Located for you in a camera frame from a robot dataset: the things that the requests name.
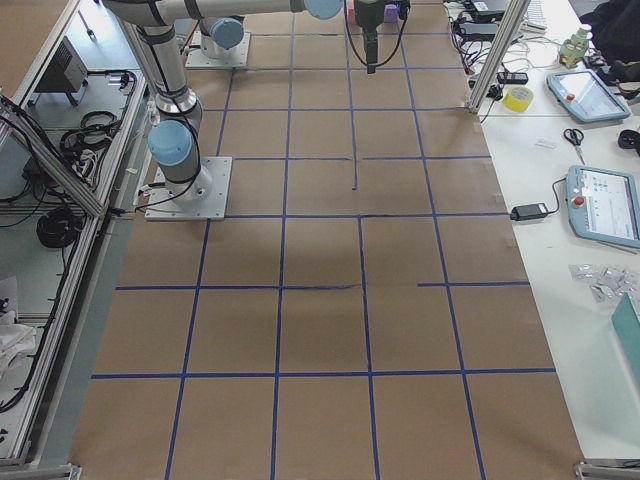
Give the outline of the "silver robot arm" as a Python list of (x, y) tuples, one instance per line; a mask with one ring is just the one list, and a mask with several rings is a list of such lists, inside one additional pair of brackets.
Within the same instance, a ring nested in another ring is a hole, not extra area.
[(244, 38), (241, 17), (207, 17), (199, 21), (201, 49), (209, 58), (237, 47)]
[(244, 17), (289, 11), (329, 20), (347, 11), (345, 1), (106, 1), (119, 21), (134, 30), (130, 46), (155, 88), (158, 122), (148, 146), (165, 177), (167, 198), (184, 206), (209, 194), (213, 176), (203, 166), (199, 129), (202, 104), (190, 88), (175, 23), (191, 19), (211, 41), (232, 49), (244, 38)]

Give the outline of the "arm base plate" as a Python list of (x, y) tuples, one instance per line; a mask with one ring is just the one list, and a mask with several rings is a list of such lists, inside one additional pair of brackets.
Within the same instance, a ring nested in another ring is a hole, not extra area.
[(201, 158), (201, 171), (189, 190), (177, 199), (182, 189), (168, 183), (154, 189), (149, 198), (151, 207), (145, 209), (148, 221), (223, 220), (226, 214), (232, 174), (231, 157), (206, 156)]
[(185, 66), (190, 70), (246, 69), (250, 39), (251, 32), (246, 31), (237, 46), (224, 49), (197, 30), (188, 48)]

